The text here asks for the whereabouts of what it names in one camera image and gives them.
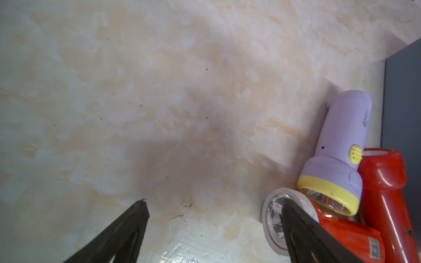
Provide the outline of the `purple flashlight yellow rim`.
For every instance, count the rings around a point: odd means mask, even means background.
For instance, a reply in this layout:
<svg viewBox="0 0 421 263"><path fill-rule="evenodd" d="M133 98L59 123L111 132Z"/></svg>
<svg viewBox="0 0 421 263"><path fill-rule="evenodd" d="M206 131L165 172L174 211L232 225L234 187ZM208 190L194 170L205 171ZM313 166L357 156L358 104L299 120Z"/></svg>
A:
<svg viewBox="0 0 421 263"><path fill-rule="evenodd" d="M363 91L338 94L326 103L327 115L315 154L306 161L297 189L314 202L348 217L362 196L358 167L371 125L373 100Z"/></svg>

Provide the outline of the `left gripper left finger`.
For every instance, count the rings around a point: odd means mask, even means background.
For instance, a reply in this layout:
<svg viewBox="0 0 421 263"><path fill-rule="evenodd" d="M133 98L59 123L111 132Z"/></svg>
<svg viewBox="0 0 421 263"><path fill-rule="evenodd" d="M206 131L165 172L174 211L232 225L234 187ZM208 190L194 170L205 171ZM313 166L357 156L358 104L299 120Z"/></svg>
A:
<svg viewBox="0 0 421 263"><path fill-rule="evenodd" d="M135 202L67 263L135 263L150 218L146 200Z"/></svg>

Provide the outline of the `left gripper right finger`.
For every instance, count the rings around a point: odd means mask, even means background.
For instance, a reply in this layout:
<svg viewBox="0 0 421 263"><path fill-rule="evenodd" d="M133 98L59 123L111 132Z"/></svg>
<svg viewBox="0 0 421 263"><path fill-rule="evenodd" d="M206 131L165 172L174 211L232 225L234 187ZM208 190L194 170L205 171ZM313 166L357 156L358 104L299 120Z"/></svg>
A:
<svg viewBox="0 0 421 263"><path fill-rule="evenodd" d="M361 263L291 199L284 201L281 222L293 263Z"/></svg>

